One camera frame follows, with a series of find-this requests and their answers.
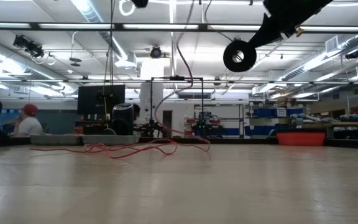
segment ceiling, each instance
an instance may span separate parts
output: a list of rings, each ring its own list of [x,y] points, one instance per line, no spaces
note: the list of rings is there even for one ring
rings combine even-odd
[[[110,0],[89,0],[99,12],[105,22],[110,18]],[[158,22],[169,23],[170,20],[177,23],[186,22],[190,10],[190,2],[184,0],[176,2],[175,17],[170,19],[170,1],[150,0],[145,9],[136,9],[133,14],[123,16],[120,12],[119,0],[115,3],[113,22]],[[203,5],[195,4],[190,22],[206,22],[203,17],[208,1]],[[261,24],[265,8],[260,1],[254,1],[253,6],[248,1],[213,1],[208,11],[209,23],[221,24]],[[125,2],[122,10],[127,12],[132,3]],[[79,10],[70,0],[57,1],[2,1],[0,0],[1,22],[86,22]],[[305,22],[308,25],[319,26],[358,26],[358,1],[334,1],[325,7],[319,14]],[[71,52],[71,36],[73,32],[64,31],[20,31],[0,30],[0,45],[30,58],[23,50],[18,50],[12,43],[16,35],[25,35],[28,39],[43,45],[43,49],[50,52],[57,59],[53,65],[41,64],[46,69],[69,79],[79,79],[83,75],[89,75],[90,79],[103,79],[106,65],[107,43],[97,32],[79,32],[75,35],[73,51]],[[227,33],[231,39],[240,38],[249,40],[250,33]],[[271,80],[268,75],[270,70],[284,71],[304,62],[310,55],[316,54],[325,48],[325,42],[338,34],[303,34],[300,37],[290,37],[280,43],[269,44],[257,49],[257,63],[251,71],[244,73],[226,73],[222,61],[222,54],[229,41],[218,33],[185,33],[180,41],[180,48],[186,60],[191,66],[195,76],[213,79],[214,77],[230,78],[231,80]],[[115,32],[114,36],[119,45],[126,52],[134,52],[139,62],[147,59],[149,50],[153,45],[159,45],[167,55],[171,55],[172,36],[170,32]],[[338,35],[338,39],[350,38],[354,35]],[[73,56],[82,59],[80,67],[72,67],[69,58]],[[163,58],[161,63],[165,65],[165,75],[170,75],[170,59]],[[313,69],[322,75],[335,71],[341,66],[339,58],[325,63]],[[177,75],[188,76],[185,64],[177,58]],[[115,78],[137,79],[137,73],[133,70],[125,70],[115,67]],[[137,87],[138,84],[130,84],[129,87]],[[236,85],[235,88],[252,88],[254,85]]]

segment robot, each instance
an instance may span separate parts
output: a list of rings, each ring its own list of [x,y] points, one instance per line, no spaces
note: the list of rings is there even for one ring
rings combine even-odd
[[[235,39],[226,47],[223,53],[226,68],[232,72],[248,71],[255,64],[257,47],[282,40],[281,33],[289,38],[297,32],[296,36],[299,37],[304,31],[300,25],[332,1],[264,0],[264,6],[271,16],[264,14],[262,25],[249,42]],[[244,54],[240,62],[235,60],[239,52]]]

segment red wire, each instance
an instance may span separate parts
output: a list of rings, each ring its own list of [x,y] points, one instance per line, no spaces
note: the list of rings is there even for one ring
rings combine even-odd
[[[145,144],[152,144],[155,143],[157,141],[168,141],[168,143],[163,143],[163,144],[159,144],[157,146],[147,146],[144,147],[142,149],[137,149],[135,147],[139,147],[139,146],[143,146]],[[162,146],[167,146],[167,145],[174,145],[174,149],[172,152],[166,152],[163,149],[161,149],[160,147]],[[204,152],[208,152],[209,151],[209,147],[210,145],[208,144],[207,149],[203,149],[200,146],[194,145],[194,144],[180,144],[177,143],[171,139],[155,139],[153,141],[150,141],[148,143],[141,143],[141,144],[132,144],[132,145],[128,145],[128,146],[123,146],[123,145],[115,145],[115,146],[111,146],[111,147],[107,147],[104,144],[86,144],[83,148],[83,151],[77,151],[77,150],[72,150],[72,149],[66,149],[66,148],[56,148],[56,149],[39,149],[39,148],[30,148],[30,150],[34,150],[34,151],[43,151],[43,152],[50,152],[50,151],[67,151],[67,152],[75,152],[75,153],[99,153],[99,152],[106,152],[107,155],[111,158],[111,159],[122,159],[128,156],[132,156],[134,154],[140,153],[140,152],[144,152],[144,151],[148,151],[151,149],[156,149],[158,151],[160,151],[162,154],[169,156],[172,155],[173,153],[175,153],[177,151],[178,146],[185,146],[185,147],[196,147],[198,149],[201,149]],[[120,156],[112,156],[110,155],[110,153],[112,152],[117,152],[123,149],[132,149],[133,152],[127,153],[127,154],[123,154]]]

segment gray tray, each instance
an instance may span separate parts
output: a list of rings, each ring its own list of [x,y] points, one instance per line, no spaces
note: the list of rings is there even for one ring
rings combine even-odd
[[[38,146],[80,146],[81,136],[72,135],[31,135],[31,144]]]
[[[139,136],[84,135],[82,140],[84,144],[130,145],[137,143]]]

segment white shirt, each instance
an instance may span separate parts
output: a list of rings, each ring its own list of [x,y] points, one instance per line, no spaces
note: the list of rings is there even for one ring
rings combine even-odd
[[[19,124],[19,130],[17,133],[28,136],[33,134],[41,134],[43,131],[44,130],[42,129],[42,126],[37,118],[28,117]]]

